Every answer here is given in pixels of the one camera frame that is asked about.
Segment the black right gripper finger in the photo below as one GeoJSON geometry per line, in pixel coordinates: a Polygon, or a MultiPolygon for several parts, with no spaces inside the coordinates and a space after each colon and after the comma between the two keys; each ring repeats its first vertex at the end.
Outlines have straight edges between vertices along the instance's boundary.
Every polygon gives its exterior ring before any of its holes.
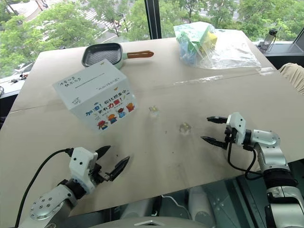
{"type": "Polygon", "coordinates": [[[207,136],[201,136],[201,139],[203,139],[204,141],[206,141],[207,143],[220,147],[222,149],[227,149],[228,147],[228,143],[227,142],[220,142],[217,141],[215,138],[212,137],[207,137],[207,136]]]}
{"type": "Polygon", "coordinates": [[[207,121],[212,122],[212,123],[216,123],[216,124],[226,124],[227,120],[228,119],[226,117],[222,117],[222,116],[207,117],[207,121]]]}

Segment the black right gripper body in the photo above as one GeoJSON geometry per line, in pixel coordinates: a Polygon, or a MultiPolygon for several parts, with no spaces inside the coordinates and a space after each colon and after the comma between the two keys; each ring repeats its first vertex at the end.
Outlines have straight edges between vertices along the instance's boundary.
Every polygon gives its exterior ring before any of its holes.
{"type": "Polygon", "coordinates": [[[236,139],[236,128],[227,125],[225,128],[225,143],[235,143],[236,139]]]}

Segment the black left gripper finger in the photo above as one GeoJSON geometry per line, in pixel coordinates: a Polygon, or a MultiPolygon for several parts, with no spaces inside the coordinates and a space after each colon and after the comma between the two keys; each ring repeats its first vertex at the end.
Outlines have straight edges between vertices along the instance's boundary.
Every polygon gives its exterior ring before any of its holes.
{"type": "Polygon", "coordinates": [[[129,159],[130,156],[127,156],[115,165],[114,169],[109,173],[110,181],[114,181],[123,172],[129,159]]]}
{"type": "Polygon", "coordinates": [[[97,159],[96,159],[96,162],[98,162],[98,160],[103,157],[107,151],[111,148],[110,145],[106,145],[106,146],[103,146],[103,147],[100,147],[99,149],[97,149],[95,152],[97,153],[97,159]]]}

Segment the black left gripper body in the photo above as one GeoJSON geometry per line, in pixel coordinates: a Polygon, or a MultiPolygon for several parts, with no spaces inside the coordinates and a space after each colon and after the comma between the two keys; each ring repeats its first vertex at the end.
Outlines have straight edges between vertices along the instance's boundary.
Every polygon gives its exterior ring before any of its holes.
{"type": "Polygon", "coordinates": [[[101,168],[102,166],[96,163],[93,169],[89,171],[90,179],[96,186],[103,183],[104,181],[111,181],[109,173],[102,172],[101,168]]]}

